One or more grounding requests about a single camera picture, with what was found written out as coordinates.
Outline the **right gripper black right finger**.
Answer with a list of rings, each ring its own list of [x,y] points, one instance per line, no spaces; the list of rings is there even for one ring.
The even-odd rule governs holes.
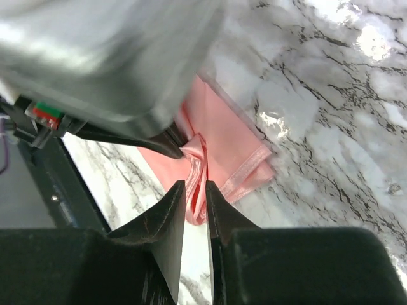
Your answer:
[[[358,227],[262,229],[206,183],[214,304],[401,304],[382,242]]]

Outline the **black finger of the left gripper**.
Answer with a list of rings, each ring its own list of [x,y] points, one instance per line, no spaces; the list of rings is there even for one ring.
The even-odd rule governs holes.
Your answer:
[[[184,153],[181,151],[181,147],[184,146],[184,134],[175,122],[162,133],[149,139],[133,139],[103,130],[89,123],[86,123],[76,133],[71,131],[69,133],[85,140],[146,148],[172,159],[181,159],[184,156]]]

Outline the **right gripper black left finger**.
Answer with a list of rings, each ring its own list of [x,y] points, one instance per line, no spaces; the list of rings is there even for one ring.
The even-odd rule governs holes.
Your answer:
[[[93,229],[1,231],[2,304],[175,304],[185,183],[102,234]]]

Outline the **pink cloth napkin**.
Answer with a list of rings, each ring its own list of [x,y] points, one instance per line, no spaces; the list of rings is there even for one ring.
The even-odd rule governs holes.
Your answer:
[[[188,139],[183,157],[172,159],[149,149],[139,152],[164,188],[185,181],[185,219],[199,226],[207,220],[205,185],[213,181],[228,203],[272,180],[266,162],[271,151],[200,78],[194,80],[176,126]]]

